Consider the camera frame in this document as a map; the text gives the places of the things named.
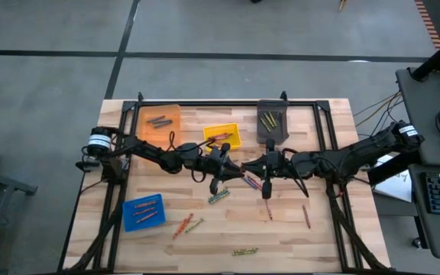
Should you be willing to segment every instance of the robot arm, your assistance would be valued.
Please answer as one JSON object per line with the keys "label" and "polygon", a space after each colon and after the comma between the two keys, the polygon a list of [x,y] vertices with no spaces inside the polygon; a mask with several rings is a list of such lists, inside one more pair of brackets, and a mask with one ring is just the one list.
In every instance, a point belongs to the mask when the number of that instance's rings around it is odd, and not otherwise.
{"label": "robot arm", "polygon": [[[123,146],[112,150],[112,137],[122,138]],[[211,144],[214,139],[205,142]],[[202,156],[201,144],[187,143],[174,150],[163,150],[146,141],[137,139],[134,135],[126,135],[117,128],[96,127],[91,131],[86,154],[95,157],[103,165],[103,174],[107,179],[117,179],[121,174],[121,161],[118,159],[124,154],[134,154],[146,160],[157,163],[160,168],[168,173],[179,173],[183,167],[191,171],[201,172],[205,179],[206,174],[213,175],[210,192],[218,192],[220,182],[243,177],[241,168],[235,165],[228,157],[230,144],[223,144],[221,149],[212,148],[210,155]]]}
{"label": "robot arm", "polygon": [[[268,141],[266,154],[257,160],[243,163],[242,168],[264,180],[263,199],[271,197],[273,177],[294,179],[308,197],[303,180],[318,176],[333,183],[347,183],[366,163],[371,163],[390,152],[410,152],[424,141],[412,125],[404,121],[392,123],[373,137],[366,138],[340,150],[296,152],[291,149],[274,150],[274,142]],[[290,160],[285,157],[294,153]]]}

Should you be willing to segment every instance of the cable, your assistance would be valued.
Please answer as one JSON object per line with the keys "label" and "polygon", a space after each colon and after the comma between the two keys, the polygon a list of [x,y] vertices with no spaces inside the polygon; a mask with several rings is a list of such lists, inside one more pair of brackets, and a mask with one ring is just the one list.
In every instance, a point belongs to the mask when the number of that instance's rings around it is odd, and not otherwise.
{"label": "cable", "polygon": [[92,187],[94,187],[94,186],[97,186],[98,184],[103,183],[103,182],[105,182],[106,180],[108,180],[108,179],[103,179],[103,180],[98,181],[97,183],[93,183],[92,185],[87,186],[86,188],[84,188],[83,190],[81,190],[81,192],[80,192],[79,194],[82,195],[82,194],[84,193],[84,191],[86,191],[87,189],[92,188]]}
{"label": "cable", "polygon": [[363,110],[357,112],[357,113],[356,113],[355,115],[353,115],[352,117],[355,117],[356,115],[359,115],[360,113],[362,113],[362,112],[368,110],[369,108],[372,108],[372,107],[374,107],[374,106],[380,104],[381,102],[383,102],[383,101],[385,101],[385,100],[387,100],[387,99],[389,99],[389,98],[391,98],[391,97],[393,97],[393,96],[395,96],[395,94],[392,94],[392,95],[388,96],[387,98],[385,98],[385,99],[381,99],[379,102],[376,102],[376,103],[374,103],[373,105],[364,108]]}
{"label": "cable", "polygon": [[176,137],[176,134],[174,133],[174,131],[171,131],[169,133],[169,147],[167,148],[166,152],[168,152],[171,148],[173,148],[176,152],[179,153],[185,153],[185,152],[189,152],[191,150],[195,150],[196,148],[200,148],[203,145],[210,145],[213,144],[215,142],[215,139],[211,139],[209,138],[207,141],[203,141],[200,144],[197,144],[195,147],[191,147],[190,149],[185,149],[185,150],[179,150],[176,147],[174,147],[174,138]]}
{"label": "cable", "polygon": [[370,184],[370,182],[368,182],[367,180],[363,180],[363,179],[360,179],[360,178],[358,178],[358,177],[354,177],[354,179],[355,180],[359,180],[360,182],[363,182],[363,183],[367,183],[367,184]]}
{"label": "cable", "polygon": [[390,107],[390,105],[391,105],[391,102],[394,100],[394,99],[398,99],[400,97],[400,94],[396,94],[393,98],[391,98],[390,100],[389,100],[389,102],[388,102],[388,105],[387,105],[387,110],[385,111],[385,112],[383,112],[383,114],[381,115],[381,117],[380,117],[380,120],[378,121],[378,123],[376,123],[376,126],[374,127],[374,129],[373,129],[373,131],[371,132],[371,137],[373,136],[373,134],[374,134],[374,132],[376,131],[376,129],[378,129],[378,125],[380,125],[380,122],[381,122],[381,120],[383,119],[383,116],[385,116],[385,114],[388,112],[388,110],[389,110],[389,107]]}
{"label": "cable", "polygon": [[[392,112],[393,108],[395,108],[395,106],[400,105],[403,102],[403,100],[399,101],[399,102],[395,102],[393,104],[393,106],[391,106],[390,110],[388,111],[388,115]],[[380,131],[383,130],[383,127],[385,127],[385,124],[387,123],[387,119],[388,119],[388,115],[385,117],[385,120],[383,120],[383,123],[381,124],[380,127]]]}
{"label": "cable", "polygon": [[389,104],[391,101],[393,100],[393,98],[392,99],[388,99],[388,100],[386,100],[385,101],[385,103],[383,103],[378,109],[376,109],[376,111],[374,111],[371,115],[369,115],[367,118],[365,118],[363,121],[361,121],[361,122],[359,122],[358,124],[356,124],[356,127],[357,126],[359,126],[359,125],[362,125],[363,123],[365,123],[366,121],[368,121],[370,118],[372,118],[375,114],[377,114],[386,104]]}

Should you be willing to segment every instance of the wooden table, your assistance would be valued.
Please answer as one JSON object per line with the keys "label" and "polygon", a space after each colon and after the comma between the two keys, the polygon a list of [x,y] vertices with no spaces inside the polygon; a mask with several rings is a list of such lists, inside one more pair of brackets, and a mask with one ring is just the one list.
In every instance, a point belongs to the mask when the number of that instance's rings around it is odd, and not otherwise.
{"label": "wooden table", "polygon": [[[349,101],[329,101],[339,147],[358,141]],[[122,102],[105,100],[98,125],[118,127]],[[253,107],[182,107],[181,112],[183,142],[201,142],[205,126],[236,122],[241,129],[243,144],[240,150],[230,152],[230,158],[241,163],[257,159],[264,152],[256,142],[256,109]],[[318,150],[312,109],[289,107],[287,115],[290,138],[283,147],[298,151]],[[326,143],[330,144],[326,123],[323,125]],[[97,182],[100,176],[100,171],[89,173],[83,187]],[[133,157],[126,200],[161,193],[167,222],[156,228],[130,233],[125,233],[122,226],[115,272],[340,271],[323,180],[314,177],[306,181],[309,199],[292,180],[273,180],[273,196],[268,202],[273,213],[273,221],[270,221],[260,191],[252,189],[241,179],[224,183],[231,195],[209,205],[210,179],[207,177],[204,183],[194,183],[188,170],[171,176],[156,164]],[[105,191],[106,185],[102,184],[81,195],[64,267],[77,262],[95,238]],[[375,256],[389,266],[370,187],[354,181],[348,185],[348,192],[358,234]],[[311,229],[305,222],[302,205],[308,210]],[[193,221],[204,218],[205,222],[189,234],[173,240],[180,222],[190,212],[194,213]],[[108,246],[109,243],[105,243],[104,263],[108,258]],[[354,266],[347,235],[345,246],[350,266]],[[259,248],[254,255],[231,255],[234,249],[252,247]]]}

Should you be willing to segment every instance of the gray floor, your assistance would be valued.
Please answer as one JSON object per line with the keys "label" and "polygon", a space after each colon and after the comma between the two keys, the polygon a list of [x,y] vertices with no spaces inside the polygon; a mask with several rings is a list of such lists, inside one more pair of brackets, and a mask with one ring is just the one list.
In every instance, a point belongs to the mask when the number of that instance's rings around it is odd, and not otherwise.
{"label": "gray floor", "polygon": [[[0,0],[0,49],[118,50],[132,0]],[[142,0],[129,51],[419,57],[433,48],[413,0]],[[57,268],[81,173],[74,167],[97,121],[114,58],[0,57],[0,172],[39,186],[15,197],[0,236],[0,269]],[[115,99],[351,100],[353,112],[397,91],[395,70],[418,64],[125,59]],[[403,105],[392,112],[405,118]],[[356,117],[362,120],[365,115]],[[379,117],[358,128],[369,134]],[[392,265],[440,273],[416,251],[411,218],[382,217]]]}

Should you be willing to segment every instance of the white paper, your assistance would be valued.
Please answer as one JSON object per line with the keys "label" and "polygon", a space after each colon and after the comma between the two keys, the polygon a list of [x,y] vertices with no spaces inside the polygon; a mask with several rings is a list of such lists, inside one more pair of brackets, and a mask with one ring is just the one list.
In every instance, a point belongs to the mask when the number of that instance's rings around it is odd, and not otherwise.
{"label": "white paper", "polygon": [[[377,167],[392,158],[393,157],[389,155],[381,157],[378,159]],[[374,192],[401,199],[406,202],[412,202],[412,180],[410,179],[409,171],[405,170],[402,173],[377,184],[374,187]]]}

